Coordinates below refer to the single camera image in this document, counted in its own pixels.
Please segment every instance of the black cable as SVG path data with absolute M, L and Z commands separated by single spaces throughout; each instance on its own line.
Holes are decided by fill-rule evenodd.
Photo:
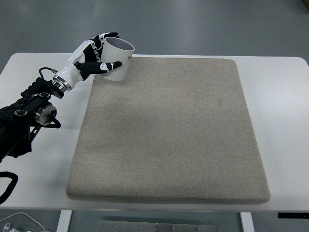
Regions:
M 44 79 L 43 74 L 42 74 L 42 70 L 44 70 L 44 69 L 48 69 L 48 70 L 52 71 L 53 73 L 58 72 L 56 69 L 52 69 L 52 68 L 48 68 L 48 67 L 42 67 L 42 68 L 39 69 L 39 73 L 40 73 L 40 76 L 41 76 L 42 79 Z

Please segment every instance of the white cable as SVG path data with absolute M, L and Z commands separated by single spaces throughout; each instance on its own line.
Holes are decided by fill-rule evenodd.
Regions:
M 39 226 L 41 226 L 41 227 L 43 228 L 44 231 L 46 230 L 45 227 L 44 227 L 41 223 L 39 223 L 38 221 L 36 221 L 35 219 L 33 219 L 30 215 L 28 215 L 28 214 L 26 214 L 26 213 L 24 213 L 24 212 L 18 212 L 18 213 L 16 213 L 16 214 L 12 214 L 12 215 L 10 215 L 10 216 L 4 218 L 4 219 L 1 219 L 0 222 L 6 220 L 6 219 L 8 219 L 8 218 L 11 218 L 11 217 L 13 217 L 13 216 L 15 216 L 15 215 L 17 215 L 17 214 L 24 214 L 24 215 L 26 215 L 27 217 L 29 217 L 30 219 L 32 219 L 35 223 L 37 223 Z

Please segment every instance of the cup rim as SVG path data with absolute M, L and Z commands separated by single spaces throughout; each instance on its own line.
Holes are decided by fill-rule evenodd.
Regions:
M 107 40 L 109 40 L 109 39 L 111 39 L 111 40 L 121 40 L 121 41 L 125 42 L 126 44 L 130 45 L 130 46 L 132 47 L 132 49 L 131 49 L 131 50 L 126 50 L 126 49 L 121 49 L 121 48 L 119 48 L 119 47 L 115 47 L 114 45 L 112 45 L 111 43 L 109 43 L 109 42 L 107 41 Z M 134 51 L 134 50 L 135 50 L 135 47 L 134 47 L 131 43 L 129 43 L 128 41 L 125 41 L 125 40 L 123 40 L 123 39 L 117 38 L 117 37 L 106 37 L 106 38 L 104 39 L 104 43 L 108 43 L 110 46 L 113 46 L 114 48 L 119 49 L 119 50 L 121 50 L 121 51 Z

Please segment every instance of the white table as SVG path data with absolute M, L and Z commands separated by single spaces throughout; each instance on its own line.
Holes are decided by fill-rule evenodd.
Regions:
M 17 53 L 0 76 L 0 108 L 20 98 L 47 66 L 62 69 L 69 54 Z M 160 56 L 139 57 L 229 58 L 239 75 L 264 164 L 271 199 L 260 205 L 129 204 L 76 201 L 67 198 L 66 184 L 93 77 L 80 82 L 63 99 L 52 97 L 60 129 L 41 129 L 32 152 L 6 157 L 0 171 L 19 181 L 1 208 L 24 209 L 135 209 L 178 211 L 306 211 L 309 212 L 309 67 L 301 58 Z M 52 73 L 43 71 L 45 79 Z M 0 179 L 2 194 L 9 179 Z

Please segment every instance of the white mug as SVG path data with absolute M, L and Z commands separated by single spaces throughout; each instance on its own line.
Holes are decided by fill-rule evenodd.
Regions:
M 106 37 L 104 39 L 101 62 L 113 63 L 120 61 L 122 66 L 102 74 L 102 76 L 111 81 L 122 81 L 125 78 L 134 50 L 134 46 L 123 39 Z

